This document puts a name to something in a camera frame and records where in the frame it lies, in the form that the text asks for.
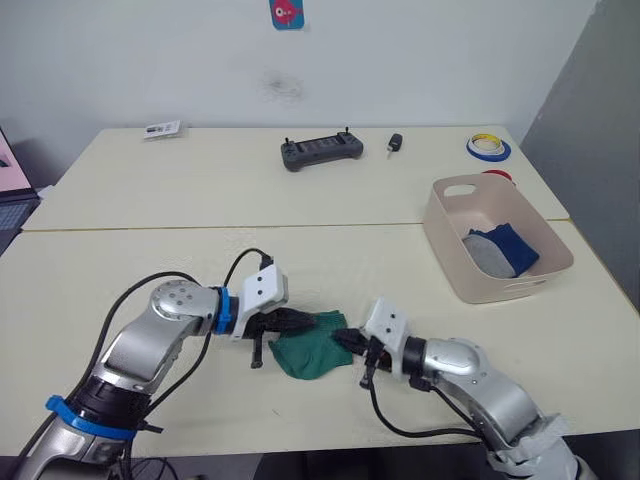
laptop screen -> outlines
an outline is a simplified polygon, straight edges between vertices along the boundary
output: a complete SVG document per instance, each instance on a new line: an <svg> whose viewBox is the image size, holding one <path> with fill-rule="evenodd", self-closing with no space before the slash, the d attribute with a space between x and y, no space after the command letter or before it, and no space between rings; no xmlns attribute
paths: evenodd
<svg viewBox="0 0 640 480"><path fill-rule="evenodd" d="M0 196L7 193L23 193L31 190L31 184L11 151L9 142L0 130Z"/></svg>

white table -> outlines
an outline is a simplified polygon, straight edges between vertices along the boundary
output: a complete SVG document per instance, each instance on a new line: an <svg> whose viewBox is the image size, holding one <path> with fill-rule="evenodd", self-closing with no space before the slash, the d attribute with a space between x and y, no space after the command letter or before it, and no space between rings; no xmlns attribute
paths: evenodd
<svg viewBox="0 0 640 480"><path fill-rule="evenodd" d="M339 308L361 324L385 295L414 334L460 336L530 392L545 412L562 412L572 433L640 427L638 315L570 222L551 222L575 265L536 296L468 305L455 296L420 225L160 229L25 233L0 258L0 454L17 454L44 418L44 402L65 394L84 369L114 299L164 269L219 283L243 247L275 255L289 276L290 306ZM253 271L247 260L232 282ZM117 316L111 338L144 308L150 288ZM192 363L201 339L185 343L165 381ZM316 381L287 377L265 349L251 370L251 342L216 338L201 368L154 412L162 435L142 433L135 455L197 455L335 449L463 441L410 440L378 422L358 386L359 364ZM377 375L381 407L407 429L457 424L435 395Z"/></svg>
<svg viewBox="0 0 640 480"><path fill-rule="evenodd" d="M387 156L394 132L404 135ZM353 128L365 152L292 173L280 144L336 129L189 129L145 142L142 129L104 130L25 225L26 230L419 223L437 179L508 171L546 219L567 211L502 127ZM513 153L472 157L474 133L493 133Z"/></svg>

blue cloth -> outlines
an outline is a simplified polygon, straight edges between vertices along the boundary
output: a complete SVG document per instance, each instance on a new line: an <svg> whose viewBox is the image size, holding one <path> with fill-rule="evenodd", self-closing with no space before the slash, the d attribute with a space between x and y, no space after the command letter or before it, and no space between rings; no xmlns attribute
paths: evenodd
<svg viewBox="0 0 640 480"><path fill-rule="evenodd" d="M510 224L498 225L490 232L469 230L469 235L479 235L495 243L519 277L536 263L540 255L520 238Z"/></svg>

laptop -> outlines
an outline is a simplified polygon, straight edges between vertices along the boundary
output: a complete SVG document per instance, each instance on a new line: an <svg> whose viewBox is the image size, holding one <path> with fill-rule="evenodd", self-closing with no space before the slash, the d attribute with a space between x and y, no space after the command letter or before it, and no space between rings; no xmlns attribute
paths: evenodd
<svg viewBox="0 0 640 480"><path fill-rule="evenodd" d="M20 233L20 227L38 203L38 194L0 129L0 255Z"/></svg>

green cloth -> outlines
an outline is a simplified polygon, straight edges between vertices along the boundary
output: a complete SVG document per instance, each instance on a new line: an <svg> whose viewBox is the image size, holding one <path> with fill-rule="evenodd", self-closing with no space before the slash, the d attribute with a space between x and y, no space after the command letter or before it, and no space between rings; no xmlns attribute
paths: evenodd
<svg viewBox="0 0 640 480"><path fill-rule="evenodd" d="M315 326L302 332L282 332L275 342L269 342L278 364L287 375L301 380L313 380L341 365L351 365L351 352L331 338L347 321L338 310L313 315Z"/></svg>

